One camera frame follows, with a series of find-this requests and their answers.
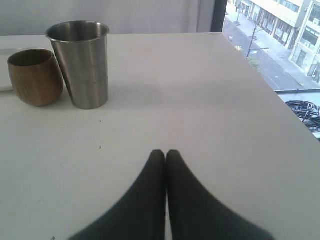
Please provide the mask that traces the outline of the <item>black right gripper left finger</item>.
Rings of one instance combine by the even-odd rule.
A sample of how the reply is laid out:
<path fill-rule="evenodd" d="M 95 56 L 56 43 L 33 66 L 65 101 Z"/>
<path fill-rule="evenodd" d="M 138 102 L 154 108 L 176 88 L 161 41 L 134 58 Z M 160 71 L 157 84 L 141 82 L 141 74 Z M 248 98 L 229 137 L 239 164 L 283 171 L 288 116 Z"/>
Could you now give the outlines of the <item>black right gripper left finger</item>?
<path fill-rule="evenodd" d="M 166 204 L 165 155 L 156 149 L 124 196 L 71 239 L 163 240 Z"/>

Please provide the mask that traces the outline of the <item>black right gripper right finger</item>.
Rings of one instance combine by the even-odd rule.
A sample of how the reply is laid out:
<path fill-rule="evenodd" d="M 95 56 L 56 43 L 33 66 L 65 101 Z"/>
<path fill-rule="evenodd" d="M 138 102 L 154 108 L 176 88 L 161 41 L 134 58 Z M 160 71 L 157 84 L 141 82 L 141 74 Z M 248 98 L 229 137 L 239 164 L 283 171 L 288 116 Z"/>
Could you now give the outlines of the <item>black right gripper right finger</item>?
<path fill-rule="evenodd" d="M 263 228 L 214 197 L 188 168 L 178 150 L 166 155 L 166 182 L 174 240 L 272 240 Z"/>

